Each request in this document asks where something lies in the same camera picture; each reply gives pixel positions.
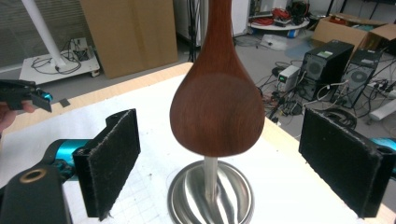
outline round white table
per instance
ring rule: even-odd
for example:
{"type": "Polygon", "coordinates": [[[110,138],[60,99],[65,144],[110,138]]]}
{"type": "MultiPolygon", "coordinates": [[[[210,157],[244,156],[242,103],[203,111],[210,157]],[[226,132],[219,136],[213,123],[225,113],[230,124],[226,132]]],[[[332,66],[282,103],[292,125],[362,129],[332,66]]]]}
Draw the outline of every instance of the round white table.
{"type": "Polygon", "coordinates": [[[275,26],[275,25],[258,25],[257,23],[250,22],[248,26],[251,28],[261,29],[261,30],[272,30],[272,31],[288,31],[288,30],[298,30],[307,26],[309,21],[304,21],[300,25],[288,24],[285,27],[275,26]]]}

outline black foam pad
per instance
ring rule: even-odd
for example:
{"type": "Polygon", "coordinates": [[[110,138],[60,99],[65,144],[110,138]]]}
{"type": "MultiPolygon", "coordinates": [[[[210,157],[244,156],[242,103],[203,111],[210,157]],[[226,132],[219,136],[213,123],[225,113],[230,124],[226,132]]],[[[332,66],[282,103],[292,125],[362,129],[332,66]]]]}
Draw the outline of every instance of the black foam pad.
{"type": "Polygon", "coordinates": [[[140,153],[136,112],[106,119],[103,129],[73,153],[88,217],[107,217],[140,153]]]}
{"type": "Polygon", "coordinates": [[[396,161],[395,153],[306,109],[299,151],[359,217],[375,217],[396,161]]]}

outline white paper sheet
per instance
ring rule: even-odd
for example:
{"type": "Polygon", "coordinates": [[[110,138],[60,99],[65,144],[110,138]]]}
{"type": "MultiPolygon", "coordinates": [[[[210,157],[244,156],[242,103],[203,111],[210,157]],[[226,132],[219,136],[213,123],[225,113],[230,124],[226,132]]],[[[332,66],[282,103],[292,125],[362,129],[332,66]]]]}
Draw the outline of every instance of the white paper sheet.
{"type": "MultiPolygon", "coordinates": [[[[120,197],[102,223],[172,223],[167,192],[175,175],[202,156],[183,148],[172,135],[169,108],[184,76],[125,93],[103,102],[45,120],[8,134],[0,154],[0,186],[42,158],[57,139],[92,139],[105,127],[106,117],[135,108],[141,154],[120,197]]],[[[255,199],[250,223],[360,223],[327,186],[312,176],[304,160],[277,151],[263,139],[241,155],[219,158],[239,169],[255,199]]],[[[77,181],[64,183],[74,223],[99,223],[88,218],[77,181]]]]}

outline person's hand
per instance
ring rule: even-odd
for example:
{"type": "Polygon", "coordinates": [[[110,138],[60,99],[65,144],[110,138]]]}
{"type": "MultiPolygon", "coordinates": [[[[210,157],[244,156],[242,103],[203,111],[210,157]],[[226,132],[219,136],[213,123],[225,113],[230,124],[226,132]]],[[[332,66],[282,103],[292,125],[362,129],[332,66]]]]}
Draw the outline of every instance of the person's hand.
{"type": "MultiPolygon", "coordinates": [[[[28,113],[35,112],[35,108],[29,102],[22,102],[23,110],[28,113]]],[[[9,127],[17,117],[16,110],[10,110],[7,103],[0,102],[0,133],[9,127]]]]}

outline white stand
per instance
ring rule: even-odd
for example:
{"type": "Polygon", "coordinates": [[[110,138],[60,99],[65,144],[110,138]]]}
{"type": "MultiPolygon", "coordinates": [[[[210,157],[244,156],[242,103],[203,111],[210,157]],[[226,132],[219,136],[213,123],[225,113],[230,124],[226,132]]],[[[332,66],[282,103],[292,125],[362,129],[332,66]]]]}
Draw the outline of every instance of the white stand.
{"type": "Polygon", "coordinates": [[[45,82],[50,82],[53,80],[76,76],[84,73],[92,73],[92,76],[95,77],[99,75],[99,62],[96,60],[95,54],[91,47],[88,47],[87,53],[89,54],[89,60],[78,63],[68,61],[63,54],[67,51],[60,52],[55,42],[50,35],[50,31],[47,27],[47,24],[44,22],[40,11],[38,10],[37,5],[34,0],[22,0],[23,5],[26,7],[26,10],[29,13],[30,18],[35,24],[35,28],[41,36],[49,54],[42,55],[34,58],[28,58],[23,61],[23,66],[21,70],[20,79],[34,81],[36,84],[41,84],[45,82]],[[48,60],[49,63],[43,63],[39,69],[34,69],[32,65],[35,62],[42,61],[45,62],[48,60]],[[79,69],[76,69],[74,72],[64,73],[62,71],[70,71],[74,70],[77,66],[80,66],[79,69]]]}

